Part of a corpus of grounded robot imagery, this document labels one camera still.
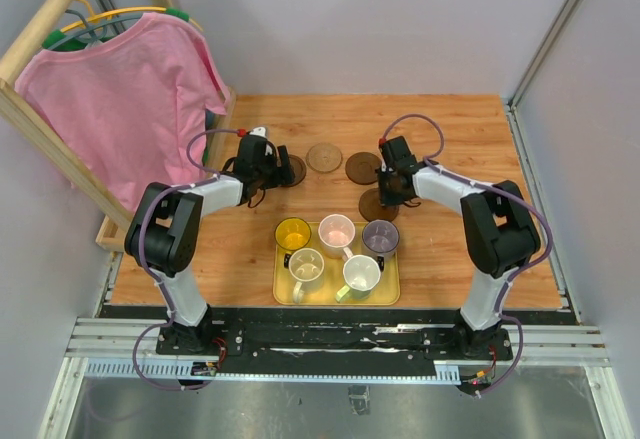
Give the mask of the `light woven rattan coaster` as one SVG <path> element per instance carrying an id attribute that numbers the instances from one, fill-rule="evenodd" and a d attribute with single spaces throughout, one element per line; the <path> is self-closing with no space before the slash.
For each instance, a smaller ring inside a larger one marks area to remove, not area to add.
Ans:
<path id="1" fill-rule="evenodd" d="M 338 169 L 342 163 L 342 152 L 334 144 L 317 143 L 306 154 L 306 163 L 318 173 L 330 173 Z"/>

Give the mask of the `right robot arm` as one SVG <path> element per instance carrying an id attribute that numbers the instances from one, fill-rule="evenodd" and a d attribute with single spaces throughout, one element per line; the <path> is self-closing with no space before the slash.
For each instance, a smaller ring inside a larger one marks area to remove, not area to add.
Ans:
<path id="1" fill-rule="evenodd" d="M 531 207 L 510 180 L 478 182 L 411 153 L 404 137 L 379 141 L 383 166 L 377 170 L 380 202 L 399 206 L 414 199 L 440 204 L 462 218 L 468 255 L 474 264 L 470 292 L 460 309 L 464 327 L 453 334 L 455 351 L 474 359 L 489 346 L 514 271 L 529 263 L 541 239 Z"/>

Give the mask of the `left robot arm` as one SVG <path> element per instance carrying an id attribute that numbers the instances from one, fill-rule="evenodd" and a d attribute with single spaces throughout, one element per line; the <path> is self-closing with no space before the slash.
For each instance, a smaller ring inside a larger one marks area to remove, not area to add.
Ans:
<path id="1" fill-rule="evenodd" d="M 221 171 L 195 183 L 152 182 L 146 187 L 125 237 L 125 252 L 160 289 L 169 323 L 183 326 L 179 342 L 190 353 L 203 354 L 214 342 L 214 330 L 202 322 L 208 304 L 191 267 L 201 220 L 293 182 L 287 147 L 251 131 Z"/>

